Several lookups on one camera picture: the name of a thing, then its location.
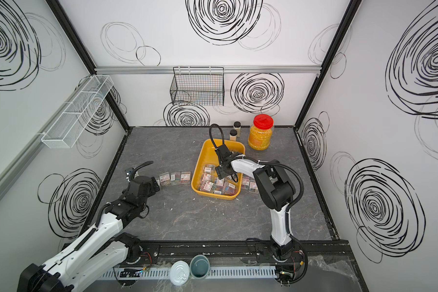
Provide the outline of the yellow plastic tray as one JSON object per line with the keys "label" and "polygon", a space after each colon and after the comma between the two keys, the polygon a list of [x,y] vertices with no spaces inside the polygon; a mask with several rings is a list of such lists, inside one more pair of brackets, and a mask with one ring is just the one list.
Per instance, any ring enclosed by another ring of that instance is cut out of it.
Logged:
{"label": "yellow plastic tray", "polygon": [[[225,140],[225,145],[232,152],[239,152],[242,154],[246,153],[245,146],[241,142]],[[198,195],[202,195],[204,197],[211,197],[211,198],[217,198],[222,200],[234,200],[241,191],[241,183],[242,183],[243,175],[238,174],[238,182],[237,183],[234,182],[236,186],[236,194],[234,195],[219,195],[214,193],[203,192],[200,191],[198,187],[200,187],[201,176],[203,175],[202,170],[205,164],[214,164],[216,166],[219,165],[219,159],[217,158],[217,155],[215,153],[215,147],[213,146],[210,139],[204,141],[197,160],[197,164],[195,166],[192,175],[191,188],[193,189],[193,191],[195,191]]]}

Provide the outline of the paper clip box table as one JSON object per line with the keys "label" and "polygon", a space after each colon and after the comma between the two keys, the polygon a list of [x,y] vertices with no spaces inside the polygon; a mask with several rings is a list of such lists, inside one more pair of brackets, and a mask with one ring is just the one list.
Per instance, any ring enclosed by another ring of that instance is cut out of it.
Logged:
{"label": "paper clip box table", "polygon": [[180,183],[181,184],[190,184],[191,183],[191,172],[189,172],[189,171],[181,172]]}
{"label": "paper clip box table", "polygon": [[258,186],[254,180],[249,182],[249,192],[250,193],[259,193]]}

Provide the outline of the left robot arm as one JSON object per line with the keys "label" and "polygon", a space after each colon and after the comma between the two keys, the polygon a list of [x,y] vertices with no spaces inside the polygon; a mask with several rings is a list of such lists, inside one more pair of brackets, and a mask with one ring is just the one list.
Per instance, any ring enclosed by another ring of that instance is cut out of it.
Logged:
{"label": "left robot arm", "polygon": [[64,250],[41,265],[30,264],[21,273],[19,292],[82,292],[116,265],[137,264],[150,254],[141,241],[126,232],[134,219],[148,212],[147,200],[159,192],[154,177],[130,179],[127,189],[106,204],[96,222]]}

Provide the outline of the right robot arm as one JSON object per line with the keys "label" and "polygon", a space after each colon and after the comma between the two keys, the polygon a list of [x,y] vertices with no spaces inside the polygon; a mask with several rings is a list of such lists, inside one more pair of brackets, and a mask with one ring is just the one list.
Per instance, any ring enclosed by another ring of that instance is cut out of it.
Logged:
{"label": "right robot arm", "polygon": [[280,162],[261,161],[233,153],[225,145],[215,147],[219,166],[215,168],[219,178],[235,178],[237,174],[254,178],[260,198],[271,214],[271,243],[273,257],[283,262],[294,251],[297,239],[291,229],[290,209],[302,198],[304,186],[301,177]]}

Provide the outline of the near spice bottle black cap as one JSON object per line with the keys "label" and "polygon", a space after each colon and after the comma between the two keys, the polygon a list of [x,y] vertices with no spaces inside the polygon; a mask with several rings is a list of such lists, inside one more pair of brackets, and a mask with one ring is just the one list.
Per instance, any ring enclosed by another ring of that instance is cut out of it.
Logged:
{"label": "near spice bottle black cap", "polygon": [[230,139],[230,141],[237,141],[237,135],[238,135],[237,130],[232,129],[232,130],[230,131],[230,133],[229,133],[229,139]]}

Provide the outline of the spice bottle black cap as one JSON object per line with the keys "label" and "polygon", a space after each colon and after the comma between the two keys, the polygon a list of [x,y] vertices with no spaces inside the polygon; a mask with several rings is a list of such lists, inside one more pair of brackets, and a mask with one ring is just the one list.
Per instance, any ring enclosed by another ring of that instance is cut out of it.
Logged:
{"label": "spice bottle black cap", "polygon": [[238,135],[237,130],[232,129],[232,130],[230,131],[230,133],[229,133],[229,139],[230,139],[230,141],[237,141],[237,135]]}
{"label": "spice bottle black cap", "polygon": [[234,130],[237,132],[237,137],[240,137],[241,135],[241,126],[242,124],[239,121],[234,122]]}

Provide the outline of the far spice bottle black cap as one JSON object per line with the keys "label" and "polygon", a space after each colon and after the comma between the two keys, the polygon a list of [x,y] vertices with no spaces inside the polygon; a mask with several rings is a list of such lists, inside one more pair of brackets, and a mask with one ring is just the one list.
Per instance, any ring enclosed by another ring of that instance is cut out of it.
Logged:
{"label": "far spice bottle black cap", "polygon": [[234,130],[237,132],[237,137],[240,137],[241,135],[241,126],[242,124],[239,121],[234,122]]}

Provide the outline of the red lid corn jar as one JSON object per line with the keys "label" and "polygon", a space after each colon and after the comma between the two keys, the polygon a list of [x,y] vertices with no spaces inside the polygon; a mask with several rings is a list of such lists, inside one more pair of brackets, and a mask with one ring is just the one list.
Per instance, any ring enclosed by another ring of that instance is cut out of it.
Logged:
{"label": "red lid corn jar", "polygon": [[267,114],[254,117],[250,127],[248,144],[255,150],[265,150],[269,147],[273,135],[274,120]]}

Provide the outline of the teal cup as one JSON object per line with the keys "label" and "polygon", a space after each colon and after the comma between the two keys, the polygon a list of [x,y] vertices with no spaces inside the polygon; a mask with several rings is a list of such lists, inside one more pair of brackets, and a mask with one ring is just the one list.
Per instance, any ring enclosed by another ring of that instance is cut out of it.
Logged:
{"label": "teal cup", "polygon": [[196,255],[191,260],[190,274],[194,279],[205,279],[210,269],[210,261],[205,255]]}

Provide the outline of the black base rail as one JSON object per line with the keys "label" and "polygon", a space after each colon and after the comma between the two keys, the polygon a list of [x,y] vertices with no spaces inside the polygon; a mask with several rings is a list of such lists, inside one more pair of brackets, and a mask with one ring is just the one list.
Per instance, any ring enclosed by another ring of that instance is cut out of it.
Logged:
{"label": "black base rail", "polygon": [[122,245],[128,248],[124,265],[157,264],[160,259],[191,259],[197,255],[207,257],[246,258],[259,263],[296,262],[301,253],[307,256],[320,254],[348,254],[352,252],[346,240],[304,240],[294,243],[277,255],[277,248],[269,240],[244,241],[141,241],[124,238]]}

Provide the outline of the white mesh wall shelf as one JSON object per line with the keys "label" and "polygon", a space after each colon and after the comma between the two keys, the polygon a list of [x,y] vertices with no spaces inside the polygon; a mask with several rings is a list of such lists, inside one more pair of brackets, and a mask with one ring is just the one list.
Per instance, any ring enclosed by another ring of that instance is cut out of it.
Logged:
{"label": "white mesh wall shelf", "polygon": [[113,123],[105,101],[112,88],[113,81],[108,75],[85,78],[41,142],[49,148],[72,148],[84,131],[95,136],[104,135]]}

